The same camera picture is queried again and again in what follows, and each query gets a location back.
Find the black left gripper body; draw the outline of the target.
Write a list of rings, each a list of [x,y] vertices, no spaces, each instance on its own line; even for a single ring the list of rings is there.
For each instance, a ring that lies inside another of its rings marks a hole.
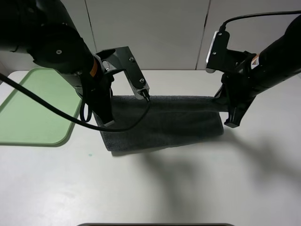
[[[106,70],[97,68],[91,74],[82,75],[83,98],[86,104],[97,111],[111,111],[111,84],[113,78]]]

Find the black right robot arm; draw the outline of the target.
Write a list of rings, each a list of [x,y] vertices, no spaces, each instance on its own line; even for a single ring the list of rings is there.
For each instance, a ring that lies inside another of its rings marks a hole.
[[[223,72],[214,98],[228,108],[224,124],[235,128],[258,94],[301,72],[301,18],[296,17],[284,35],[258,55],[228,49],[229,39],[222,25],[214,35],[206,67]]]

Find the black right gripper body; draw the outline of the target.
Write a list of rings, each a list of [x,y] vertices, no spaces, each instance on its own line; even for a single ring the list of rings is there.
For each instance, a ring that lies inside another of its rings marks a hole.
[[[227,107],[227,110],[235,108],[247,108],[254,101],[255,97],[251,96],[252,82],[244,73],[222,70],[221,86],[221,104]]]

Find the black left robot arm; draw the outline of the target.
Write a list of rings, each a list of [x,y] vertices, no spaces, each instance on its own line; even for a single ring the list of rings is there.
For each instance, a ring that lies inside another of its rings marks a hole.
[[[2,0],[0,49],[29,54],[41,67],[58,72],[89,110],[108,126],[114,121],[111,78],[92,53],[59,0]]]

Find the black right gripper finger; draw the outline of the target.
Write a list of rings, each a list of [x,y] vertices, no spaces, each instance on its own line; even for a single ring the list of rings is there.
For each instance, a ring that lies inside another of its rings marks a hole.
[[[235,101],[234,99],[228,99],[228,119],[224,122],[224,125],[230,128],[239,127],[245,113],[247,112],[251,104],[252,99],[244,101]]]
[[[216,111],[228,111],[229,110],[229,98],[226,86],[221,85],[217,93],[212,99],[213,109]]]

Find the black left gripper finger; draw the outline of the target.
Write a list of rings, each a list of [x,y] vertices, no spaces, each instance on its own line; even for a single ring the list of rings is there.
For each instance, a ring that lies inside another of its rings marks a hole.
[[[100,118],[104,126],[110,126],[115,122],[112,114],[110,94],[96,99],[94,103],[94,113]]]

